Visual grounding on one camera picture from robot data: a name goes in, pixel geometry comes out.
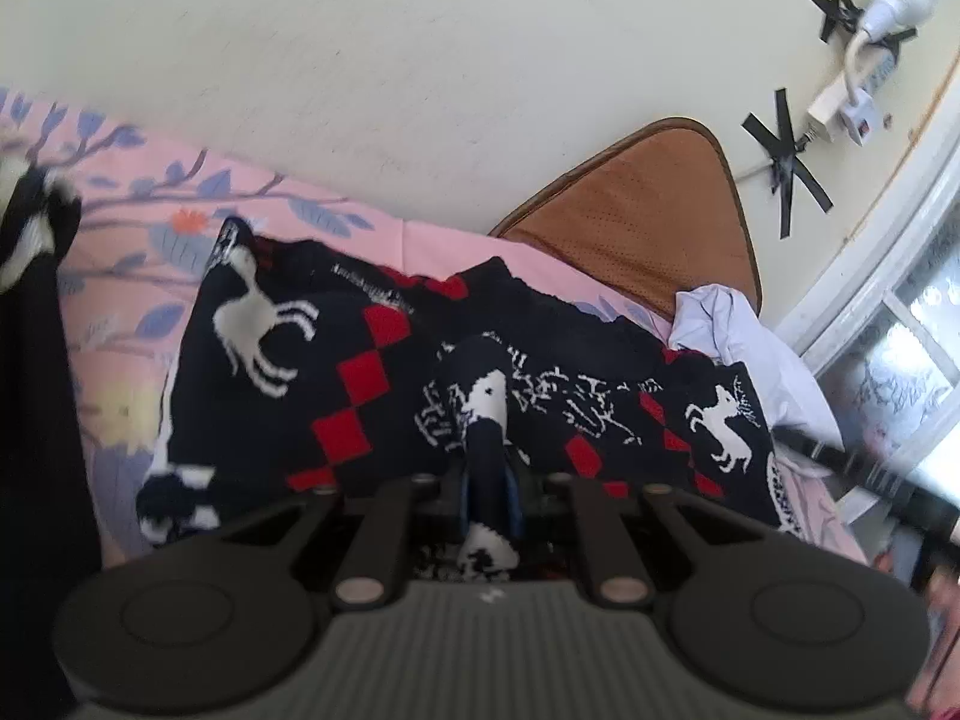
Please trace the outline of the black red horse-pattern sweater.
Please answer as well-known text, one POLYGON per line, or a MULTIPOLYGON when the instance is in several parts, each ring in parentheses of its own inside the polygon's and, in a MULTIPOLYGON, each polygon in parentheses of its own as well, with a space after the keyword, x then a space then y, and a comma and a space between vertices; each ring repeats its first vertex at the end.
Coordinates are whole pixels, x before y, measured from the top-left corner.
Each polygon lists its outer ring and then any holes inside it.
POLYGON ((223 223, 135 511, 167 544, 295 491, 459 470, 457 572, 519 567, 524 476, 664 483, 770 527, 793 509, 743 364, 539 293, 490 259, 410 277, 223 223))

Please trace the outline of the black clothes pile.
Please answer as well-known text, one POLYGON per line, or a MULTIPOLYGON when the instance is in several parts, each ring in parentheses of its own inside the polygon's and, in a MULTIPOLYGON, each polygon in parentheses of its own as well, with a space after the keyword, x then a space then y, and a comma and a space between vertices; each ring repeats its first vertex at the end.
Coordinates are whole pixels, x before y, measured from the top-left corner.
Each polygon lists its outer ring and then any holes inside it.
POLYGON ((53 651, 73 590, 101 569, 57 268, 82 217, 73 187, 2 158, 2 715, 62 718, 53 651))

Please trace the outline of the white crumpled garment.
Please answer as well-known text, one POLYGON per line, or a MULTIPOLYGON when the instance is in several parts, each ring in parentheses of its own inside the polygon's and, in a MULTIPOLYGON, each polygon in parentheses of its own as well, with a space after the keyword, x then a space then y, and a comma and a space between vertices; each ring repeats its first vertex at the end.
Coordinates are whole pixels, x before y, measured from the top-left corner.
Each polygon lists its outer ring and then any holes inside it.
POLYGON ((837 449, 838 422, 807 364, 760 322, 737 289, 708 284, 675 294, 672 349, 700 351, 724 366, 743 362, 770 427, 792 427, 837 449))

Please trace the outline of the white framed glass door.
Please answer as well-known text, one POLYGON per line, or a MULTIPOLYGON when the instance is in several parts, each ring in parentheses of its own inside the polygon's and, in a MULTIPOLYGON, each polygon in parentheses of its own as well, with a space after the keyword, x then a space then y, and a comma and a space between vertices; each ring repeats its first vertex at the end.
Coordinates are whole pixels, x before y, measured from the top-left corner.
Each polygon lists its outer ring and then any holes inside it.
POLYGON ((781 324, 844 444, 958 499, 958 78, 815 288, 781 324))

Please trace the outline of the brown perforated cushion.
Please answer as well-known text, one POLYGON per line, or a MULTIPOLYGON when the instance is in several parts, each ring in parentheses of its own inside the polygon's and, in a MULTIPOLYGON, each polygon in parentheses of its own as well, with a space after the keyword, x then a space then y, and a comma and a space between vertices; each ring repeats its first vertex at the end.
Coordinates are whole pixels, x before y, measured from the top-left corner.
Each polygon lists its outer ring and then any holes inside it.
POLYGON ((491 231, 670 319, 675 294, 722 284, 752 309, 760 270, 736 181, 701 122, 667 117, 555 179, 491 231))

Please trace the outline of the pink floral bed sheet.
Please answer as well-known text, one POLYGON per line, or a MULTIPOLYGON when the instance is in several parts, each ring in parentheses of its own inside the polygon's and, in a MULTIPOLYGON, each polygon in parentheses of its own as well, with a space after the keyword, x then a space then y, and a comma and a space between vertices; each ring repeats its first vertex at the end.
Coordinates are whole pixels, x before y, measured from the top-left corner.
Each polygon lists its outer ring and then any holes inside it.
POLYGON ((519 242, 402 221, 324 188, 174 142, 99 112, 2 94, 2 142, 63 172, 83 200, 60 296, 103 559, 146 551, 135 496, 148 470, 163 380, 228 216, 277 239, 317 239, 409 275, 444 278, 501 259, 529 286, 669 343, 664 319, 519 242))

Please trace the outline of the black tape cross lower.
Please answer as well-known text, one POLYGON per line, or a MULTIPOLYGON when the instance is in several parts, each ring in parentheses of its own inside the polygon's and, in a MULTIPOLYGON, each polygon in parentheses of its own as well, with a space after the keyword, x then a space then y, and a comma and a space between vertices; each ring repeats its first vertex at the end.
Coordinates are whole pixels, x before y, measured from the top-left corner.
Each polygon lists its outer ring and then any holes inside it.
POLYGON ((776 128, 771 130, 753 113, 742 121, 742 128, 754 138, 768 158, 766 171, 770 172, 771 192, 779 199, 779 238, 788 239, 793 232, 794 184, 799 182, 814 199, 822 213, 833 210, 833 202, 827 190, 817 181, 811 170, 802 162, 800 155, 811 143, 811 132, 796 135, 793 116, 789 109, 788 90, 775 91, 776 128))

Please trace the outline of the white plug adapter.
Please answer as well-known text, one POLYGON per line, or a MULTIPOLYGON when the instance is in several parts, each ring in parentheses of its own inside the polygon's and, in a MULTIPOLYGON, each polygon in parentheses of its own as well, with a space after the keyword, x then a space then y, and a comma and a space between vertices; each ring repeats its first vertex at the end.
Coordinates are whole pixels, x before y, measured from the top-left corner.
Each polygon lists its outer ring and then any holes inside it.
POLYGON ((874 96, 864 86, 850 101, 843 75, 838 75, 807 107, 807 124, 817 138, 834 142, 841 135, 856 145, 867 143, 882 125, 874 96))

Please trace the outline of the white power strip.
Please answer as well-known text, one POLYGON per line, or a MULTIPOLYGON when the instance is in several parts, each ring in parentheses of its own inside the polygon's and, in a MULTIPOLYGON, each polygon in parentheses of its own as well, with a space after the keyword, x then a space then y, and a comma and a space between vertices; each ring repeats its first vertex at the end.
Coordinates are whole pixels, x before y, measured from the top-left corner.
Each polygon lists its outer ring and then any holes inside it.
POLYGON ((887 80, 895 73, 900 57, 900 49, 887 39, 880 43, 866 44, 857 49, 851 73, 851 89, 856 99, 859 91, 874 96, 887 80))

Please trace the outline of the white wall lamp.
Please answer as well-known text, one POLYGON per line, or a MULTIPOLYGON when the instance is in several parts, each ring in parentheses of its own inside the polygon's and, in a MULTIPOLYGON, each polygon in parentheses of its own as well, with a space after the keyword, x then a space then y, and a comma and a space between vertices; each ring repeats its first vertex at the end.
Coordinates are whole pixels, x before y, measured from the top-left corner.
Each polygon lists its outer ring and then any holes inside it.
POLYGON ((871 43, 890 36, 898 28, 916 28, 934 10, 935 0, 871 0, 862 12, 857 29, 871 43))

